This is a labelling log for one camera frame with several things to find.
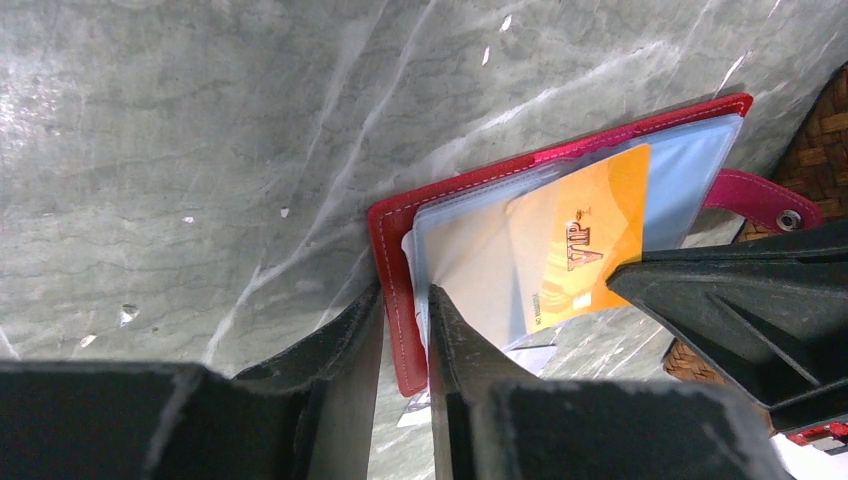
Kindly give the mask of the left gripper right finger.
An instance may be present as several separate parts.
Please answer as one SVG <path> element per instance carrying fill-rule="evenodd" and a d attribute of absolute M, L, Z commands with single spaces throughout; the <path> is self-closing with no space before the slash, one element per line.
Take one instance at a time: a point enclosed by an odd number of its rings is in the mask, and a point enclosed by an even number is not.
<path fill-rule="evenodd" d="M 762 417 L 718 385 L 543 380 L 431 286 L 440 479 L 783 479 Z"/>

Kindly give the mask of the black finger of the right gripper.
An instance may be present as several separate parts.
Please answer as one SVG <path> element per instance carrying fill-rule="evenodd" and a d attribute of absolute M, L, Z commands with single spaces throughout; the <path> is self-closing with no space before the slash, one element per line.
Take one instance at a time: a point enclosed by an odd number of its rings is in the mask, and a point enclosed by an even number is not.
<path fill-rule="evenodd" d="M 847 417 L 847 224 L 647 253 L 608 288 L 745 392 L 781 431 Z"/>

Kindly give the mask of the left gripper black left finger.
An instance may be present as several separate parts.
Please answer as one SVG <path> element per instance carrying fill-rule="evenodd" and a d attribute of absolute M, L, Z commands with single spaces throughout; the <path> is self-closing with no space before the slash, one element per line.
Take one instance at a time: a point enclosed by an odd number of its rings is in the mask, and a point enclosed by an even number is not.
<path fill-rule="evenodd" d="M 368 286 L 232 378 L 197 363 L 5 361 L 5 479 L 363 479 L 383 320 Z"/>

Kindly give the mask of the red leather card holder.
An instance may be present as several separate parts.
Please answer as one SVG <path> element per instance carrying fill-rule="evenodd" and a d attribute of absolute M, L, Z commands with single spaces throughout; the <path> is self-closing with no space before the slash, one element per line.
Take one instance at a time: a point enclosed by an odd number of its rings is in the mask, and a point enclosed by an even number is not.
<path fill-rule="evenodd" d="M 618 308 L 608 276 L 676 249 L 717 208 L 777 234 L 822 224 L 819 205 L 727 169 L 745 93 L 656 114 L 374 204 L 368 231 L 400 393 L 428 385 L 431 285 L 501 350 L 568 319 Z"/>

